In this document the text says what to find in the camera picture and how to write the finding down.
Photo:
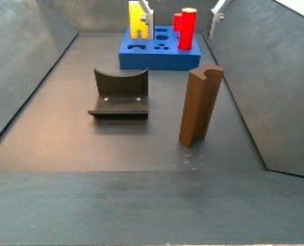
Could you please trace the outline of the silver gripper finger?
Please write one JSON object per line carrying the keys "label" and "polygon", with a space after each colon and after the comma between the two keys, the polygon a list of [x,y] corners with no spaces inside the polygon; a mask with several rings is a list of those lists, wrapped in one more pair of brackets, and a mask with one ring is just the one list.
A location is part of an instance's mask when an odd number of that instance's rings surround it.
{"label": "silver gripper finger", "polygon": [[147,0],[138,0],[139,5],[143,9],[143,14],[141,15],[141,20],[149,26],[149,39],[154,40],[154,11],[150,7]]}
{"label": "silver gripper finger", "polygon": [[219,21],[223,19],[222,10],[225,9],[227,0],[218,0],[215,6],[211,8],[211,22],[209,28],[207,39],[213,38],[215,26]]}

